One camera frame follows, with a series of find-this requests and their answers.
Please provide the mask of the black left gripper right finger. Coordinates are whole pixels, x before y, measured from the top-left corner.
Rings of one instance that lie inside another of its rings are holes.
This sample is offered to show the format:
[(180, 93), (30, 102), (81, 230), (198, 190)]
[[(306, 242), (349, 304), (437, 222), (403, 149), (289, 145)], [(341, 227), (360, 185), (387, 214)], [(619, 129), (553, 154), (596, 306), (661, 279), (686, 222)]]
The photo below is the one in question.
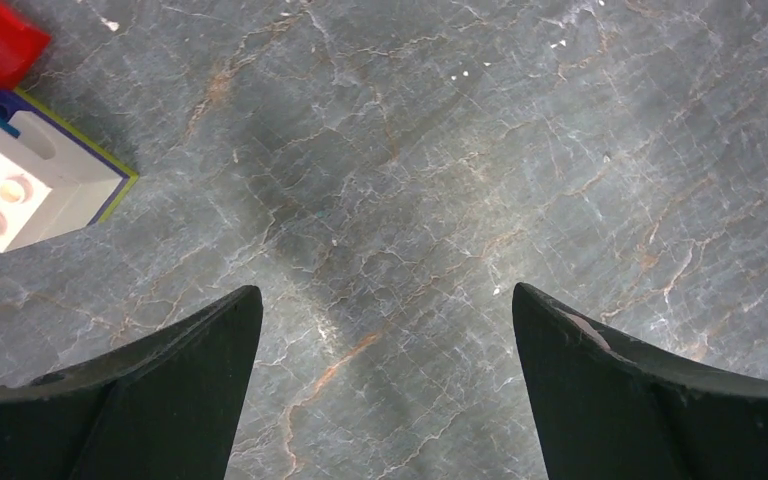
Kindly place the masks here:
[(698, 363), (536, 287), (512, 298), (552, 479), (768, 479), (768, 380)]

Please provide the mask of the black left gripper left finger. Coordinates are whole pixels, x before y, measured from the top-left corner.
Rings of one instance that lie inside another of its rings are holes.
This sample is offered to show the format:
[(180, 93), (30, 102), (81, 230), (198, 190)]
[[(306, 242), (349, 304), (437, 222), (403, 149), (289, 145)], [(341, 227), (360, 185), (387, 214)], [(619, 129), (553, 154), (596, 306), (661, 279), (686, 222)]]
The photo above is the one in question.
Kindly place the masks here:
[(262, 295), (243, 286), (91, 360), (0, 386), (0, 479), (221, 479)]

